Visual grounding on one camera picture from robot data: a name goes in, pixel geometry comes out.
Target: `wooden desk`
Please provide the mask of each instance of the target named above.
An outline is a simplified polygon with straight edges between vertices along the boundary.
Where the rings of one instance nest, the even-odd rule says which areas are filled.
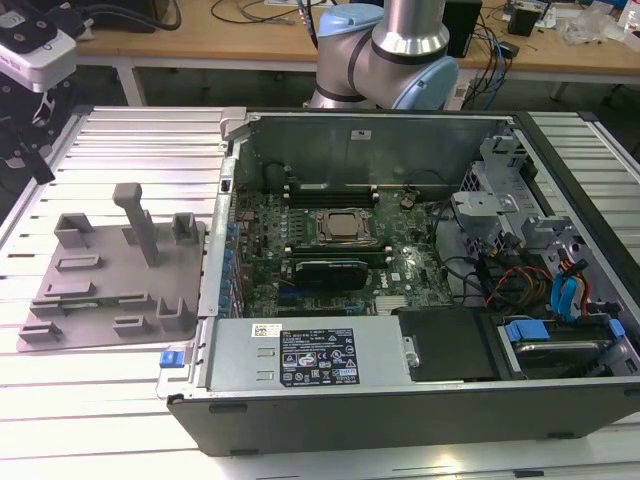
[[[182,0],[182,3],[183,25],[178,31],[154,34],[97,31],[95,40],[79,45],[80,63],[117,68],[130,105],[145,103],[135,67],[315,71],[316,51],[297,13],[289,15],[296,21],[294,26],[234,25],[211,16],[213,0]],[[500,40],[520,46],[508,78],[640,83],[640,54],[626,45],[611,40],[600,45],[570,46],[555,30],[534,29],[531,37],[509,35],[506,23],[489,15],[490,8],[501,3],[502,0],[485,1],[482,15],[488,17],[487,25]],[[256,5],[251,11],[268,16],[285,10]],[[318,19],[324,9],[314,11]],[[225,0],[216,13],[243,19],[234,0]],[[459,59],[460,84],[473,79],[487,61],[486,46],[474,39],[467,57]]]

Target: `white device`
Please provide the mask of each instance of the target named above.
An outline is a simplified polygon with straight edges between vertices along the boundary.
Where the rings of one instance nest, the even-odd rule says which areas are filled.
[[[0,14],[1,29],[13,30],[24,21],[15,10]],[[75,72],[76,57],[75,40],[58,30],[53,40],[26,54],[18,54],[0,44],[0,74],[33,92],[42,93]]]

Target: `blue tab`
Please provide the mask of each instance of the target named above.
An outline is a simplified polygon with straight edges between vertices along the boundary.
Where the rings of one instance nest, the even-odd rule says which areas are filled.
[[[533,342],[551,338],[542,320],[514,320],[505,330],[511,342]]]
[[[626,332],[624,331],[624,327],[620,323],[620,320],[616,320],[615,318],[610,319],[609,328],[611,329],[613,336],[616,338],[622,338],[626,335]]]
[[[160,368],[182,368],[184,367],[184,352],[167,350],[160,354]]]

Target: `warning label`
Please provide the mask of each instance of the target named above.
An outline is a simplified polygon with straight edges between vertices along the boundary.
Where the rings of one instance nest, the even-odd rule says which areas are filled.
[[[252,337],[279,337],[281,323],[254,323],[251,327]]]
[[[351,328],[282,330],[280,352],[280,383],[285,387],[360,383]]]

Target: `black box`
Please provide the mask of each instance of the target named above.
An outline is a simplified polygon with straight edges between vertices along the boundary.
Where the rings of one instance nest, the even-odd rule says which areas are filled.
[[[528,5],[516,4],[511,11],[511,19],[507,25],[507,31],[511,35],[528,37],[533,31],[536,22],[540,19],[542,11]]]
[[[481,8],[482,0],[447,0],[442,17],[449,30],[447,54],[456,58],[467,55]]]
[[[44,13],[62,3],[64,3],[64,0],[39,0],[37,2],[37,8]],[[163,20],[169,8],[169,0],[71,0],[70,3],[74,7],[88,7],[89,5],[97,4],[114,5],[133,10],[159,22]],[[126,30],[134,33],[152,33],[156,30],[148,25],[143,25],[139,22],[115,15],[96,16],[94,28]]]

